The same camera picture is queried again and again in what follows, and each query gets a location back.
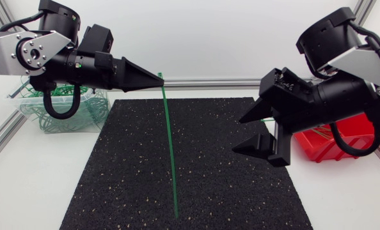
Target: green cables in bin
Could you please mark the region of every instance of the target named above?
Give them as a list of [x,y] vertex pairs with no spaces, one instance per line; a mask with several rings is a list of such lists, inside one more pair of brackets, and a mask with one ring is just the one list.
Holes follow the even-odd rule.
[[[23,83],[22,87],[20,94],[23,98],[43,97],[42,92],[34,90],[26,83]],[[88,87],[81,87],[81,94],[87,93],[88,90]],[[51,92],[51,96],[72,96],[73,94],[74,86],[66,84],[58,84],[58,87]],[[70,104],[68,102],[54,103],[54,106],[55,110],[61,113],[68,111]],[[105,92],[96,90],[93,97],[81,102],[75,115],[64,120],[52,118],[42,103],[21,104],[20,111],[28,115],[32,121],[37,119],[40,129],[46,133],[77,132],[92,125],[101,129],[109,114],[109,101]]]

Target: screw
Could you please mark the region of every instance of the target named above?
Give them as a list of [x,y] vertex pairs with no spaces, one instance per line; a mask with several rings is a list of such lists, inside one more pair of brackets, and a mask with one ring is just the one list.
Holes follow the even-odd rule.
[[376,88],[376,92],[380,93],[380,87]]

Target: silver metal bracket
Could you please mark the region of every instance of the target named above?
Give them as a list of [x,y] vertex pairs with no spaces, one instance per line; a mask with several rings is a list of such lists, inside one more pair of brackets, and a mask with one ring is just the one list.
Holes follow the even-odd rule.
[[69,43],[69,38],[56,31],[51,31],[50,34],[24,42],[20,50],[28,66],[41,68]]
[[380,87],[380,58],[374,50],[353,47],[329,61],[328,65]]
[[[17,46],[24,39],[29,40],[21,46],[18,54]],[[0,75],[41,75],[46,70],[43,65],[69,42],[70,39],[55,31],[41,37],[32,31],[4,33],[0,36]],[[29,68],[23,66],[18,58],[24,58]]]

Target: white table surface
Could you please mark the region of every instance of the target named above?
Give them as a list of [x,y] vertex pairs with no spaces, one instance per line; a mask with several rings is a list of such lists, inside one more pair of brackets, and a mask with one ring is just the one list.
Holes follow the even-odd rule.
[[[168,98],[244,97],[257,90],[167,91]],[[110,99],[161,98],[160,91]],[[43,134],[30,122],[0,153],[0,229],[59,229],[98,133]],[[380,159],[309,161],[291,143],[290,177],[314,229],[380,229]]]

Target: clear plastic bin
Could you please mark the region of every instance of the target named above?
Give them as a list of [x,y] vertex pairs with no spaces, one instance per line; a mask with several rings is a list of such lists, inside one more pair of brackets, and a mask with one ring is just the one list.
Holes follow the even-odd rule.
[[[27,89],[22,86],[6,96],[6,101],[15,106],[28,120],[46,134],[64,132],[100,132],[110,111],[107,91],[88,89],[81,95],[81,104],[71,118],[52,118],[44,107],[42,97],[23,97]],[[72,105],[73,96],[52,96],[52,105],[56,112],[64,113]]]

